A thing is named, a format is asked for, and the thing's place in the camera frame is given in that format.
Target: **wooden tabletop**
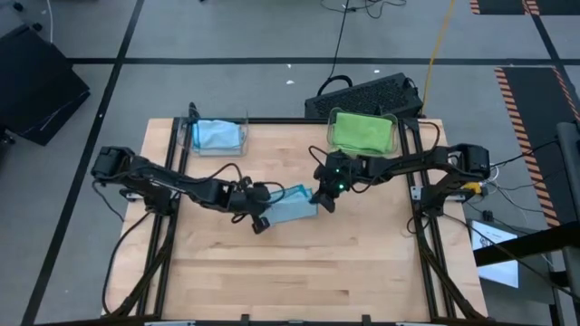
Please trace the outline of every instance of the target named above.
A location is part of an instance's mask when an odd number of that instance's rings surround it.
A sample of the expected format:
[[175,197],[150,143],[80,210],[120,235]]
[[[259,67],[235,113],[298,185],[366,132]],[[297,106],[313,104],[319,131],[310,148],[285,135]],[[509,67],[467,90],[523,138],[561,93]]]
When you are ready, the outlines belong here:
[[[440,120],[432,121],[442,130]],[[150,120],[142,156],[164,164],[171,122]],[[421,125],[420,134],[423,147],[429,149],[435,129]],[[242,158],[190,155],[187,174],[206,177],[235,162],[254,181],[277,181],[286,187],[302,183],[316,190],[316,162],[307,148],[327,149],[325,125],[250,125],[248,141]],[[440,145],[445,144],[442,130]],[[430,180],[443,175],[430,171]],[[219,177],[237,179],[233,169]],[[464,219],[460,204],[449,202],[444,208]],[[123,232],[143,214],[141,202],[130,203]],[[253,321],[360,321],[362,314],[370,314],[373,321],[428,321],[416,240],[405,228],[410,217],[405,176],[363,195],[341,194],[333,214],[321,208],[317,217],[274,225],[261,235],[252,232],[250,218],[233,225],[231,214],[201,208],[183,197],[163,318],[235,321],[248,313]],[[151,217],[127,236],[119,249],[107,292],[112,309],[141,277],[152,221]],[[439,223],[449,276],[476,310],[487,315],[467,229],[446,218]],[[435,274],[433,279],[439,314],[444,316]],[[156,287],[154,280],[149,312]]]

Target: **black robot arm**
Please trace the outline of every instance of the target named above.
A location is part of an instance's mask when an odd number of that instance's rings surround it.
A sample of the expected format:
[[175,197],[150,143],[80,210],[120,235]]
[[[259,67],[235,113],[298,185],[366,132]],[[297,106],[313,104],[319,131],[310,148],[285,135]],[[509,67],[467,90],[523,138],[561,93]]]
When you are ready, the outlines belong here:
[[[461,189],[468,182],[479,182],[489,178],[489,153],[477,145],[458,144],[451,147],[437,146],[424,153],[398,158],[368,156],[351,157],[341,150],[326,157],[325,165],[319,165],[314,178],[320,181],[312,202],[321,204],[329,212],[334,211],[334,200],[344,191],[361,193],[366,188],[380,185],[395,176],[438,169],[447,175],[435,185],[426,185],[417,190],[416,197],[421,210],[430,216],[440,216],[445,199],[451,195],[463,195],[466,200],[473,192]],[[366,184],[364,190],[353,186]]]
[[265,217],[259,217],[269,208],[270,193],[266,185],[252,183],[249,177],[239,181],[188,177],[119,147],[101,148],[91,175],[97,183],[123,185],[141,195],[146,210],[154,214],[170,215],[178,192],[207,209],[252,216],[256,234],[270,226]]

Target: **blue cloth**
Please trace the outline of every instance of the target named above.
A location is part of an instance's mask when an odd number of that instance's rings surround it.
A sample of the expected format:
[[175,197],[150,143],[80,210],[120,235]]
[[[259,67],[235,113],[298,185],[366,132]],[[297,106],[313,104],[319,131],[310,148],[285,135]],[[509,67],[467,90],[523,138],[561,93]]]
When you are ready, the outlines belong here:
[[[282,191],[270,194],[271,201],[276,201],[282,195]],[[310,204],[312,189],[303,185],[288,188],[284,198],[271,205],[262,216],[267,217],[270,225],[294,221],[318,215],[318,205]]]
[[237,149],[242,145],[239,126],[222,120],[199,120],[191,137],[194,149]]

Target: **green cloth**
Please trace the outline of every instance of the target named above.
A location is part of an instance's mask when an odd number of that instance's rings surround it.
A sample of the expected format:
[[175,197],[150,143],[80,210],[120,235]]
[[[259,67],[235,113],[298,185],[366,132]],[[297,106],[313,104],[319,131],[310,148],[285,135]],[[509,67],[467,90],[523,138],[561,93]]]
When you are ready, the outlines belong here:
[[339,149],[387,153],[392,148],[392,121],[339,112],[333,129],[333,144]]

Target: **orange and black warning tape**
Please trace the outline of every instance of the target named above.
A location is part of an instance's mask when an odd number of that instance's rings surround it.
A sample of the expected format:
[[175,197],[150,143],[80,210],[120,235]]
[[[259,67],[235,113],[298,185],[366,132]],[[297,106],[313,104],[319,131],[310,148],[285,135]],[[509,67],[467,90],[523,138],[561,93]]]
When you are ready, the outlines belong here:
[[[529,138],[526,133],[526,128],[524,127],[524,122],[519,115],[517,110],[516,100],[509,87],[508,79],[502,68],[496,68],[496,77],[498,78],[499,88],[501,89],[501,95],[504,97],[504,102],[506,103],[507,114],[511,119],[511,124],[516,132],[517,142],[522,153],[528,153],[532,151],[532,145],[529,143]],[[544,217],[549,226],[559,226],[556,211],[554,210],[554,205],[550,199],[550,194],[547,193],[546,185],[544,184],[544,178],[540,171],[540,166],[537,164],[536,157],[534,153],[524,156],[526,161],[527,171],[529,176],[531,176],[534,183],[534,189],[536,190],[537,199],[542,206],[542,211],[544,212]]]
[[469,5],[471,6],[471,13],[473,14],[480,14],[479,11],[479,2],[478,0],[469,0]]
[[536,0],[522,0],[526,14],[540,15],[540,8],[537,6]]
[[568,101],[568,105],[570,106],[572,113],[574,113],[575,119],[577,121],[580,121],[580,114],[578,114],[578,110],[576,109],[576,106],[574,105],[574,101],[572,100],[572,96],[570,95],[570,91],[568,91],[568,88],[566,87],[566,83],[564,82],[564,79],[562,79],[562,75],[560,74],[558,69],[556,69],[556,67],[552,67],[552,70],[556,74],[556,78],[558,79],[558,82],[560,83],[560,87],[562,88],[562,93],[564,93],[564,96],[565,96],[566,100]]

